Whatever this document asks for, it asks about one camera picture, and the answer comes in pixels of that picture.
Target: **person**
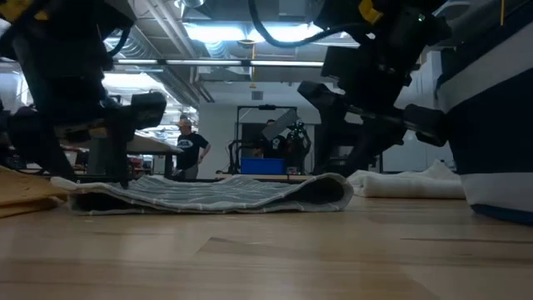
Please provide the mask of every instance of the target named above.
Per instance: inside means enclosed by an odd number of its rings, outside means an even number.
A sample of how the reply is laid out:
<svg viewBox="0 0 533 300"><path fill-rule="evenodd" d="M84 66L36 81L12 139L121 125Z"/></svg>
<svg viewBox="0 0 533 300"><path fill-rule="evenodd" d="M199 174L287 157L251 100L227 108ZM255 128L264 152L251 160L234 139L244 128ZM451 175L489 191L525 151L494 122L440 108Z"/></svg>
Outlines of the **person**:
<svg viewBox="0 0 533 300"><path fill-rule="evenodd" d="M186 180L196 179L198 176L198 165L211 150L209 142L200 134L192 131L190 120L183 118L177 124L182 135L177 139L177 147L183 150L177 156L176 170L182 170Z"/></svg>
<svg viewBox="0 0 533 300"><path fill-rule="evenodd" d="M275 120L270 119L266 121L266 125L270 126L275 122ZM263 158L283 158L285 146L286 139L282 135L278 135L270 141L267 147L259 147L259 145L255 146L254 155L261 156L262 154Z"/></svg>

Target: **striped towel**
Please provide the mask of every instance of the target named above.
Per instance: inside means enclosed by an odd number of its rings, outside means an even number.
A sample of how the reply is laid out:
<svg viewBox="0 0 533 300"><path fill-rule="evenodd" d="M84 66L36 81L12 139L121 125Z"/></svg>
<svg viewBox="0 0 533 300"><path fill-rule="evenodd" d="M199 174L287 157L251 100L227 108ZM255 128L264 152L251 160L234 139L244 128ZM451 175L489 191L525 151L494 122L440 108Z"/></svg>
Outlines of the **striped towel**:
<svg viewBox="0 0 533 300"><path fill-rule="evenodd" d="M337 212L353 195L351 185L337 174L323 174L301 184L259 182L239 175L213 183L144 176L130 182L128 189L116 183L76 184L59 177L51 182L71 192L71 209L82 215Z"/></svg>

